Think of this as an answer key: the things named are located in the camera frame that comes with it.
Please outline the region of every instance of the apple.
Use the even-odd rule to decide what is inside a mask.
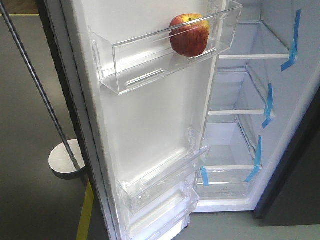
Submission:
[[[195,13],[182,14],[172,19],[170,27],[202,17]],[[207,47],[209,31],[210,25],[206,20],[174,29],[170,33],[171,47],[176,53],[185,57],[199,56]]]

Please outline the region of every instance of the metal pole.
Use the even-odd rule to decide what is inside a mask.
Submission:
[[[44,102],[46,108],[49,111],[49,114],[50,114],[50,116],[51,116],[51,118],[53,120],[53,123],[54,123],[54,125],[55,125],[55,127],[56,127],[56,129],[57,129],[62,141],[63,141],[65,149],[67,150],[75,169],[78,171],[78,170],[80,170],[80,166],[79,166],[79,164],[78,164],[78,162],[77,162],[77,160],[76,160],[76,158],[75,158],[75,156],[74,156],[74,154],[73,154],[73,152],[72,152],[72,150],[70,148],[70,145],[68,144],[66,136],[65,136],[65,134],[64,134],[64,132],[63,132],[61,126],[60,126],[60,123],[59,123],[59,121],[57,119],[57,116],[56,116],[56,114],[55,114],[55,112],[54,112],[54,110],[53,110],[53,108],[52,108],[52,106],[50,104],[50,101],[49,101],[49,99],[47,97],[47,94],[46,94],[46,92],[45,92],[45,90],[44,90],[44,88],[43,88],[43,86],[42,86],[42,84],[41,84],[41,82],[40,82],[40,80],[38,78],[38,75],[37,75],[37,73],[36,73],[36,71],[35,71],[35,69],[34,69],[34,67],[33,67],[33,65],[32,65],[32,63],[31,63],[31,61],[30,61],[30,59],[28,57],[28,54],[27,54],[27,52],[25,50],[25,47],[22,44],[22,41],[21,41],[21,39],[20,39],[20,37],[18,35],[18,32],[17,32],[17,30],[16,30],[16,28],[15,28],[15,26],[14,26],[14,24],[13,24],[11,18],[10,18],[10,15],[8,14],[8,12],[7,12],[6,8],[5,8],[2,0],[0,0],[0,11],[2,13],[2,16],[4,18],[4,21],[5,21],[6,25],[7,25],[7,27],[9,28],[10,33],[11,33],[11,35],[12,35],[14,41],[15,41],[15,44],[18,47],[18,49],[19,49],[19,51],[21,53],[21,56],[22,56],[22,58],[23,58],[23,60],[25,62],[25,65],[28,68],[28,70],[29,70],[29,72],[30,72],[30,74],[31,74],[31,76],[33,78],[33,81],[34,81],[34,83],[36,85],[36,88],[38,89],[38,91],[39,91],[39,93],[40,93],[40,95],[41,95],[41,97],[43,99],[43,102]]]

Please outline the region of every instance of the gray floor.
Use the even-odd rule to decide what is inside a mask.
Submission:
[[[75,138],[38,16],[14,23],[68,139]],[[0,239],[76,239],[86,176],[57,178],[48,156],[61,143],[27,68],[0,19]],[[94,209],[88,239],[107,239]],[[259,227],[251,212],[193,214],[175,240],[319,240],[320,226]]]

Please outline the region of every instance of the refrigerator shelf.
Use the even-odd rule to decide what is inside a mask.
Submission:
[[[213,1],[208,4],[208,9],[213,10],[205,17],[124,41],[110,42],[99,33],[92,33],[99,81],[121,95],[230,49],[242,5],[230,0],[226,10],[215,12],[217,8]],[[170,33],[184,31],[190,23],[202,21],[208,21],[210,25],[204,52],[194,57],[176,53],[171,47]]]
[[[156,240],[184,217],[193,212],[199,196],[186,179],[179,182],[156,200],[150,208],[127,216],[128,240]]]
[[[219,71],[212,85],[208,119],[213,121],[223,115],[263,115],[267,96],[268,93],[260,92],[249,71]]]
[[[190,174],[205,165],[210,147],[207,142],[193,129],[189,130],[189,149],[187,152],[168,159],[163,165],[149,172],[133,183],[122,182],[118,185],[118,194],[123,204],[136,214],[164,194],[168,188],[182,181]]]
[[[252,129],[236,122],[207,123],[205,137],[210,144],[206,169],[252,171],[258,147]]]
[[[290,51],[263,21],[240,22],[232,48],[219,57],[218,68],[245,67],[249,60],[289,59]]]
[[[250,169],[214,169],[206,168],[209,185],[204,185],[201,173],[198,173],[196,192],[201,200],[246,199],[254,180],[246,182]]]

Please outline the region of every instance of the dark refrigerator side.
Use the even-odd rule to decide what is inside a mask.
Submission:
[[[100,165],[101,152],[97,150],[97,144],[93,138],[95,127],[91,124],[83,94],[80,76],[84,74],[79,71],[81,66],[76,64],[74,54],[77,49],[74,49],[75,46],[72,46],[70,40],[70,34],[74,30],[67,27],[65,9],[61,1],[36,0],[36,4],[84,159],[85,169],[95,194],[95,203],[99,204],[98,208],[102,211],[104,221],[113,223],[103,229],[107,229],[110,239],[117,239],[116,227],[112,219],[113,203],[109,201],[112,197],[106,194],[102,173],[92,171],[93,168],[100,168],[98,165]],[[108,204],[102,207],[101,201]]]
[[[320,90],[255,208],[261,226],[320,224]]]

